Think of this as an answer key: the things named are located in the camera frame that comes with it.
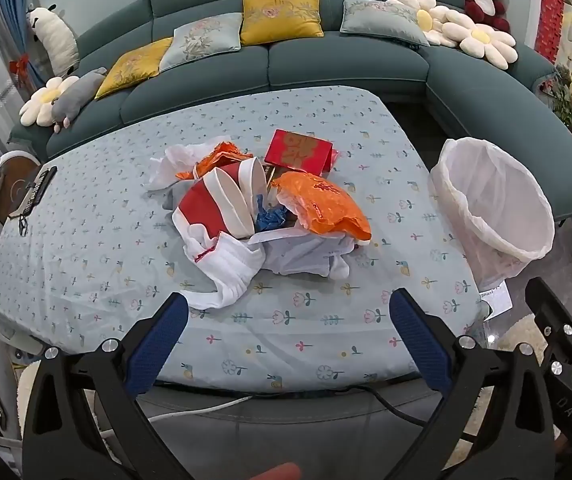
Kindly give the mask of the white cloth towel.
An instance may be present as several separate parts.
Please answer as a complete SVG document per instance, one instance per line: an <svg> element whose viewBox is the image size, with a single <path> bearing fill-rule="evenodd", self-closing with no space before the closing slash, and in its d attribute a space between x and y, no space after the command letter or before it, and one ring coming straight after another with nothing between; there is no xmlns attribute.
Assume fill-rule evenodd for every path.
<svg viewBox="0 0 572 480"><path fill-rule="evenodd" d="M186 258L215 286L214 292L185 292L190 308L222 309L235 304L262 270L278 275L314 274L348 278L346 255L357 246L348 234L314 234L301 226L260 232L247 240L221 233L211 236L202 224L190 224L179 210L172 221L184 242Z"/></svg>

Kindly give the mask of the red white paper cup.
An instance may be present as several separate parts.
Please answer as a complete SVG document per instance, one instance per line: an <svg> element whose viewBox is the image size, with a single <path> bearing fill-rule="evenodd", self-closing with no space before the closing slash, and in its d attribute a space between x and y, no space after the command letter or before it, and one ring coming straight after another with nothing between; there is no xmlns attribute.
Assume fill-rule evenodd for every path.
<svg viewBox="0 0 572 480"><path fill-rule="evenodd" d="M240 162L227 164L222 167L222 170L238 185L252 219L257 220L259 206L267 193L266 177L261 160L258 157L246 158Z"/></svg>
<svg viewBox="0 0 572 480"><path fill-rule="evenodd" d="M254 221L243 193L221 168L214 168L190 186L172 220L182 236L193 226L202 226L208 238L226 233L242 240L254 234Z"/></svg>

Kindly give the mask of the blue wrapper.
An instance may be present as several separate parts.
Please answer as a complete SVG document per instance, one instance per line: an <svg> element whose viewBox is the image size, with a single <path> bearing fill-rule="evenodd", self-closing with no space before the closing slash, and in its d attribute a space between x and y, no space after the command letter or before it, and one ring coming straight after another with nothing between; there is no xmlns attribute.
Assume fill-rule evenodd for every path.
<svg viewBox="0 0 572 480"><path fill-rule="evenodd" d="M265 232L282 228L287 222L289 210L284 205L265 208L263 202L264 196L258 194L255 198L257 215L254 220L254 229L257 232Z"/></svg>

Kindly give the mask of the orange plastic bag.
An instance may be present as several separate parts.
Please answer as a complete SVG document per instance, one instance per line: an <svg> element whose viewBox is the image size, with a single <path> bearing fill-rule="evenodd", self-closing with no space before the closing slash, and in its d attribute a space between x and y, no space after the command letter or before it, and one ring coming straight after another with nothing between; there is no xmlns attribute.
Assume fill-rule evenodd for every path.
<svg viewBox="0 0 572 480"><path fill-rule="evenodd" d="M276 199L308 231L325 235L343 233L360 242L371 240L371 226L348 192L309 172L286 171L272 180Z"/></svg>

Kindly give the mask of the orange torn wrapper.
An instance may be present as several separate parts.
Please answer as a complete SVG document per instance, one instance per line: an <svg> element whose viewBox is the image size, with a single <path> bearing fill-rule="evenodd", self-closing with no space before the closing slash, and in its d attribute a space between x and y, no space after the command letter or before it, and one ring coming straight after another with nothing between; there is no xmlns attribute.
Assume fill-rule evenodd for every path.
<svg viewBox="0 0 572 480"><path fill-rule="evenodd" d="M233 142L223 141L217 144L210 154L199 160L193 169L176 172L175 178L179 181L197 180L215 167L222 168L233 162L243 162L252 157L252 154L240 151Z"/></svg>

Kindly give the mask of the red gold gift box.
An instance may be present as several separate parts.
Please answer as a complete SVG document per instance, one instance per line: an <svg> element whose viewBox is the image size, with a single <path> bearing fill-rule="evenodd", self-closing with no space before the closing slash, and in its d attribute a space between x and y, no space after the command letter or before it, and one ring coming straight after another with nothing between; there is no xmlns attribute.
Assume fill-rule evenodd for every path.
<svg viewBox="0 0 572 480"><path fill-rule="evenodd" d="M276 129L264 161L275 167L321 176L333 168L338 151L333 143L316 136Z"/></svg>

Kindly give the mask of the white tissue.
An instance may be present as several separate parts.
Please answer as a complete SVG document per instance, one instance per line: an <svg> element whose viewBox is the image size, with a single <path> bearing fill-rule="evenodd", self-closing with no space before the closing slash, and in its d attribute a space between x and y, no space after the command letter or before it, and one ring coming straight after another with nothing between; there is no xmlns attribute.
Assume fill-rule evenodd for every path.
<svg viewBox="0 0 572 480"><path fill-rule="evenodd" d="M230 136L216 136L205 143L168 146L160 157L149 159L148 190L168 188L179 180L176 174L181 172L188 172L192 178L197 163L213 152L217 145L230 140Z"/></svg>

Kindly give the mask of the white lined trash bin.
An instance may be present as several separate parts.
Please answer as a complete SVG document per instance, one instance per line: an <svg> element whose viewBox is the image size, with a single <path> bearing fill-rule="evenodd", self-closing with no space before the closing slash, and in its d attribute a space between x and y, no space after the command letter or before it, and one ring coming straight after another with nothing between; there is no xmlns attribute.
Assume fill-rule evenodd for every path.
<svg viewBox="0 0 572 480"><path fill-rule="evenodd" d="M552 207L529 169L502 148L469 136L446 140L430 175L481 292L551 251Z"/></svg>

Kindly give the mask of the floral light blue tablecloth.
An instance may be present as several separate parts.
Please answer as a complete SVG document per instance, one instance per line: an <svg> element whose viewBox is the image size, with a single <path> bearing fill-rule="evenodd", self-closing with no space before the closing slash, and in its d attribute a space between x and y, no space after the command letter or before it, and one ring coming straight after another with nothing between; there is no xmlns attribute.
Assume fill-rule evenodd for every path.
<svg viewBox="0 0 572 480"><path fill-rule="evenodd" d="M364 212L373 238L348 255L344 278L263 271L235 304L191 312L163 380L294 392L412 373L388 316L401 287L455 334L482 318L472 271L399 124L371 92L318 87L178 110L57 157L42 201L0 234L4 332L83 352L123 336L172 292L213 292L186 258L164 194L149 186L153 159L220 135L259 156L278 129L333 143L329 179Z"/></svg>

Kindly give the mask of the black remote control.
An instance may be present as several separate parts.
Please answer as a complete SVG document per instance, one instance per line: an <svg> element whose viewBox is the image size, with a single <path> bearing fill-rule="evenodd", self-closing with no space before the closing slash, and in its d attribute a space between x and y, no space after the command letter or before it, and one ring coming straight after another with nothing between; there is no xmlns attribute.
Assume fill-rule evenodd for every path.
<svg viewBox="0 0 572 480"><path fill-rule="evenodd" d="M26 234L28 234L28 217L35 207L42 201L47 188L51 184L52 179L54 179L54 176L57 174L57 171L57 166L51 166L40 170L33 181L24 188L25 193L23 194L19 205L14 211L10 212L9 219L16 219L19 221L18 230L20 237L26 237Z"/></svg>

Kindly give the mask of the grey plush toy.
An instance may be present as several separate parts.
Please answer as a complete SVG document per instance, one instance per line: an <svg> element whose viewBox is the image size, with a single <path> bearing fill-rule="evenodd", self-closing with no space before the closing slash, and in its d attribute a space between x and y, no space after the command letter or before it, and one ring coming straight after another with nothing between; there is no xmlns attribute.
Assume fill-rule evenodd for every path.
<svg viewBox="0 0 572 480"><path fill-rule="evenodd" d="M84 76L73 82L71 86L54 101L51 109L51 118L54 121L54 133L58 134L62 129L69 128L80 110L88 104L102 85L108 70L99 67L91 70Z"/></svg>

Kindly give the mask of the white flower pillow left end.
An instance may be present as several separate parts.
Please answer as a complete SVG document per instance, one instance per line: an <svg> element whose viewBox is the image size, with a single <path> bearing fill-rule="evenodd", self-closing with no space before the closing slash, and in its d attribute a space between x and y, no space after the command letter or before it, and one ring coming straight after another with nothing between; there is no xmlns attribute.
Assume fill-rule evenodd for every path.
<svg viewBox="0 0 572 480"><path fill-rule="evenodd" d="M24 127L32 125L51 127L54 125L54 119L52 119L54 101L59 99L77 81L77 76L50 78L44 87L35 91L21 107L19 112L20 124Z"/></svg>

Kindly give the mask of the yellow embroidered cushion left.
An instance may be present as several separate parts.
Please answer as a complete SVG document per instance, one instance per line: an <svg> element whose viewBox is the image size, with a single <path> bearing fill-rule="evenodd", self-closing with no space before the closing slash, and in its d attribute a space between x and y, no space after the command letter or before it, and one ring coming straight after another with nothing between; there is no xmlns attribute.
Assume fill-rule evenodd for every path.
<svg viewBox="0 0 572 480"><path fill-rule="evenodd" d="M163 38L121 55L103 79L95 99L100 100L156 77L160 71L159 65L163 55L167 53L172 41L171 37Z"/></svg>

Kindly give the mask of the yellow embroidered cushion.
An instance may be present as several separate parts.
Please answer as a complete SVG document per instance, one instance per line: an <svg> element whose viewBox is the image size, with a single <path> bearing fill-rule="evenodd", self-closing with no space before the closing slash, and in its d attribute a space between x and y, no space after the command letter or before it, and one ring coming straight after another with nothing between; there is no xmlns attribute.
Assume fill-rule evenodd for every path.
<svg viewBox="0 0 572 480"><path fill-rule="evenodd" d="M321 0L243 0L243 47L322 38Z"/></svg>
<svg viewBox="0 0 572 480"><path fill-rule="evenodd" d="M156 77L160 71L159 65L163 55L167 53L172 41L171 37L163 38L121 55L103 79L95 99L100 100Z"/></svg>

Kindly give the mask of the light blue cushion left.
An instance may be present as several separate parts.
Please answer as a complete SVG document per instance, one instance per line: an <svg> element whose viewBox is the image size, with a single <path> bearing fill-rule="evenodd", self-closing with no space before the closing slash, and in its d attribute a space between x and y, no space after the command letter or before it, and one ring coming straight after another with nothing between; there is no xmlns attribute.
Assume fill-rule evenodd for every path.
<svg viewBox="0 0 572 480"><path fill-rule="evenodd" d="M201 18L175 28L170 47L161 58L159 72L201 58L239 51L241 24L243 14L231 12Z"/></svg>

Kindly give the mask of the light blue cushion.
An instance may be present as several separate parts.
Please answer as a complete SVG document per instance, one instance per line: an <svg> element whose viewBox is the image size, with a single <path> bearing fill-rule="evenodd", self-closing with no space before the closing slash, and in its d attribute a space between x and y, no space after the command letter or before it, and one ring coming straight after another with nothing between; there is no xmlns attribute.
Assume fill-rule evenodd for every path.
<svg viewBox="0 0 572 480"><path fill-rule="evenodd" d="M343 0L339 32L388 38L412 46L428 46L418 25L417 11L403 3L380 0Z"/></svg>
<svg viewBox="0 0 572 480"><path fill-rule="evenodd" d="M243 14L231 12L201 18L175 28L170 47L161 58L159 72L201 58L239 51L241 24Z"/></svg>

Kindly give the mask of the white flower pillow outer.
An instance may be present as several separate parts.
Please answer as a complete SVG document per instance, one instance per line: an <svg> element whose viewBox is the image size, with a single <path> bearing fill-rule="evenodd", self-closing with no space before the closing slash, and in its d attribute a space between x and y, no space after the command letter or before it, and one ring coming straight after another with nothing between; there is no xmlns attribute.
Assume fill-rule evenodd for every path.
<svg viewBox="0 0 572 480"><path fill-rule="evenodd" d="M441 44L458 48L472 58L484 58L499 70L518 60L515 38L489 25L477 24L469 16L446 10L440 30Z"/></svg>

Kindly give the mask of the white flower pillow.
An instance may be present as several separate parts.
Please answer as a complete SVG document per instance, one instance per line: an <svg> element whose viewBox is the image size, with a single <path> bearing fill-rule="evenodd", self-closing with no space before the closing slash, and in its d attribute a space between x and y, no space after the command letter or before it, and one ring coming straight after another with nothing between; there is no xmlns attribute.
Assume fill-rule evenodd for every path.
<svg viewBox="0 0 572 480"><path fill-rule="evenodd" d="M425 35L431 46L455 48L457 43L442 33L442 26L446 19L447 6L440 6L437 0L387 0L388 3L403 4L412 8L418 27Z"/></svg>
<svg viewBox="0 0 572 480"><path fill-rule="evenodd" d="M446 10L440 30L441 44L458 48L472 58L484 58L499 70L518 60L515 38L489 25L477 24L469 16Z"/></svg>

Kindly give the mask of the white panda plush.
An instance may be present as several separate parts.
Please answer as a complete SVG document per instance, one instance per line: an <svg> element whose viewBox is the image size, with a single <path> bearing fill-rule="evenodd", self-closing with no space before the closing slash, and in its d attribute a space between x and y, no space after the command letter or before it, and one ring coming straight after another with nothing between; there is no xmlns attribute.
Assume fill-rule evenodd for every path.
<svg viewBox="0 0 572 480"><path fill-rule="evenodd" d="M78 65L80 55L72 29L56 13L57 6L36 6L26 14L34 39L48 54L54 76L69 76Z"/></svg>

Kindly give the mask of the white flower pillow inner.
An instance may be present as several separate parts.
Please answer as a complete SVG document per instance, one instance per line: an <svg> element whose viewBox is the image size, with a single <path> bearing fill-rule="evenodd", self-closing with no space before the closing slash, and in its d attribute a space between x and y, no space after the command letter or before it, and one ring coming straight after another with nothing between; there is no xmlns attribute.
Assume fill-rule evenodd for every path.
<svg viewBox="0 0 572 480"><path fill-rule="evenodd" d="M442 33L442 26L446 19L447 6L440 6L437 0L387 0L388 3L403 4L412 8L418 27L425 35L431 46L455 48L457 43Z"/></svg>

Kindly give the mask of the yellow embroidered cushion centre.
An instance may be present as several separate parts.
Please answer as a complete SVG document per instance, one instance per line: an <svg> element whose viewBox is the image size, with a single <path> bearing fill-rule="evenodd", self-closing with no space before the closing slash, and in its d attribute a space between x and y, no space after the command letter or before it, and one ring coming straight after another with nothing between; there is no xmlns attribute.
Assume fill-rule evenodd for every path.
<svg viewBox="0 0 572 480"><path fill-rule="evenodd" d="M243 47L322 38L321 0L243 0Z"/></svg>

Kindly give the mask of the teal sectional sofa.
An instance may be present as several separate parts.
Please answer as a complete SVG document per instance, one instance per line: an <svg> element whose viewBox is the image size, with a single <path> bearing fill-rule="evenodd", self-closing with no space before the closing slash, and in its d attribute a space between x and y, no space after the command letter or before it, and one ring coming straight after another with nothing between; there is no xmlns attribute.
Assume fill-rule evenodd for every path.
<svg viewBox="0 0 572 480"><path fill-rule="evenodd" d="M464 0L438 0L458 8ZM499 70L448 47L341 32L344 0L319 0L323 36L244 47L173 68L144 84L86 106L68 133L13 127L13 142L47 160L141 120L269 90L351 86L386 103L408 103L451 138L490 141L536 177L557 219L572 217L572 135L536 96L553 65L523 44ZM81 73L111 67L125 52L171 36L176 27L238 12L243 0L125 0L78 38Z"/></svg>

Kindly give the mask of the light blue cushion right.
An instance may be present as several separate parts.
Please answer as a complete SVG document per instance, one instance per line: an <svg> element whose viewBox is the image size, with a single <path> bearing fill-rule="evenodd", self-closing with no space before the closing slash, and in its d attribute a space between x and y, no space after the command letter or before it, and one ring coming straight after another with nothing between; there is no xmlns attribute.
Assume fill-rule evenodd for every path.
<svg viewBox="0 0 572 480"><path fill-rule="evenodd" d="M339 32L388 38L412 46L428 46L418 25L417 11L403 3L380 0L343 0Z"/></svg>

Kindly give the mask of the red patterned wall panel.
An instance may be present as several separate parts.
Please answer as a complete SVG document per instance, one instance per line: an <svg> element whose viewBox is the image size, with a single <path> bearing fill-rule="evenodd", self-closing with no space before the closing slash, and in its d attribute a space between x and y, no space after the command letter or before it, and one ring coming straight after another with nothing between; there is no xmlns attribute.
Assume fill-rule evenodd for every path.
<svg viewBox="0 0 572 480"><path fill-rule="evenodd" d="M540 0L540 18L534 50L554 62L562 39L564 0Z"/></svg>

